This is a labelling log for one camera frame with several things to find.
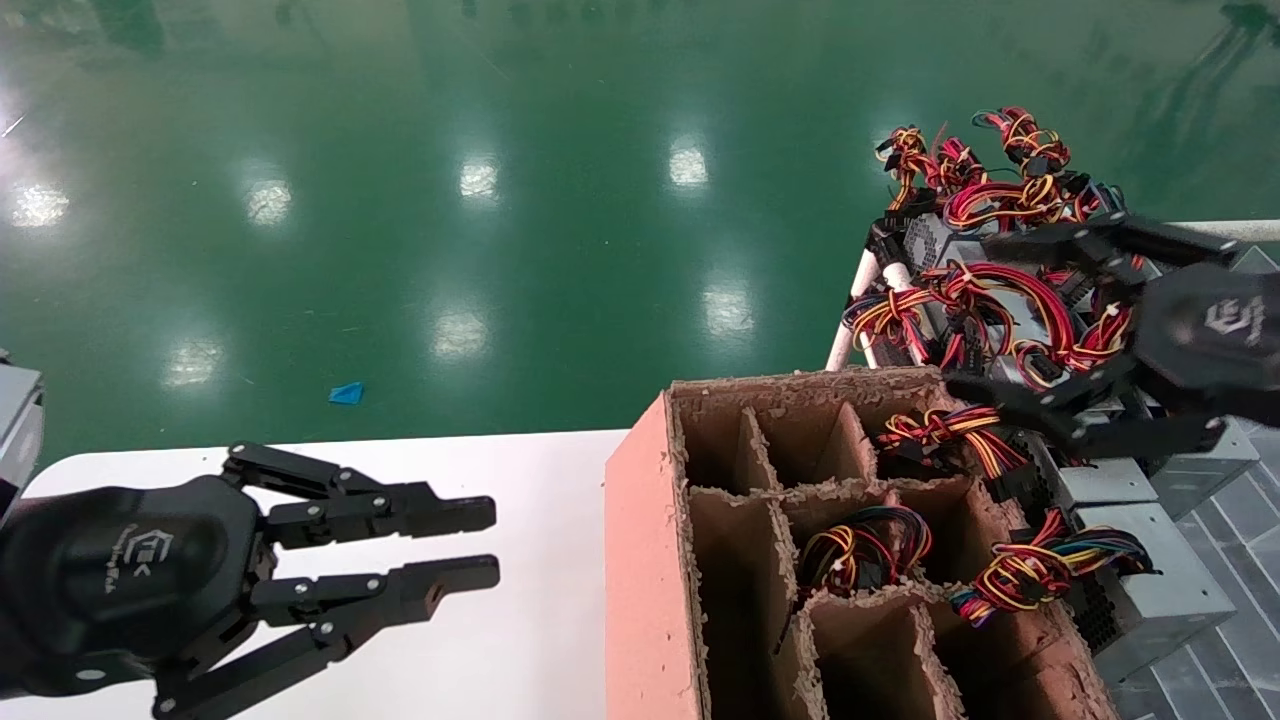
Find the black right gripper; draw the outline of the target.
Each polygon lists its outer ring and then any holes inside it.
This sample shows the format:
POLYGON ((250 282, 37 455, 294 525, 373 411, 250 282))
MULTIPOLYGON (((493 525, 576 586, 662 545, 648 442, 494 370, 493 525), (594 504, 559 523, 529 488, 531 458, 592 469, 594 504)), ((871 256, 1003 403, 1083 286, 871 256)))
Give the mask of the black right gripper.
POLYGON ((1135 356, 1119 355, 1043 391, 963 373, 946 374, 945 387, 956 400, 992 407, 1005 425, 1088 460, 1206 452, 1222 434, 1222 415, 1276 421, 1279 277, 1225 268, 1238 251, 1235 240, 1129 211, 987 234, 992 263, 1070 265, 1112 299, 1140 297, 1135 356), (1149 282, 1134 258, 1179 270, 1149 282), (1164 416, 1080 420, 1121 389, 1155 398, 1164 416))

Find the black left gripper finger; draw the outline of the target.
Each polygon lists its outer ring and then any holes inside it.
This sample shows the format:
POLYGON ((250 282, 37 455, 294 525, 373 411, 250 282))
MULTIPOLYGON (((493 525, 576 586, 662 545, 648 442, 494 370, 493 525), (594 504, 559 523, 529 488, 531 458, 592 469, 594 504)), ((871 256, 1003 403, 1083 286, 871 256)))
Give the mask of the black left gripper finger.
POLYGON ((237 445, 221 478, 237 489, 256 487, 293 498, 271 506, 261 523, 268 542, 285 550, 480 532, 497 521, 488 496, 443 498, 425 482, 383 484, 353 468, 265 445, 237 445))
POLYGON ((157 676, 154 717, 234 717, 344 661, 385 629, 430 621, 448 594, 499 580, 498 559, 477 555, 384 574, 261 582, 250 593, 250 625, 294 630, 210 671, 157 676))

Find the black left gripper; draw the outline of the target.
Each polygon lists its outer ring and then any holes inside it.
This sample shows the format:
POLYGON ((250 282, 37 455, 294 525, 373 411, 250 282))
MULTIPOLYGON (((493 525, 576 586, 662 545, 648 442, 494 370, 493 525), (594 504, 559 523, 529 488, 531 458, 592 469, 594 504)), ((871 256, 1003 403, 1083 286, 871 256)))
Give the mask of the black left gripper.
POLYGON ((3 525, 3 697, 212 667, 256 628, 260 518, 216 477, 19 502, 3 525))

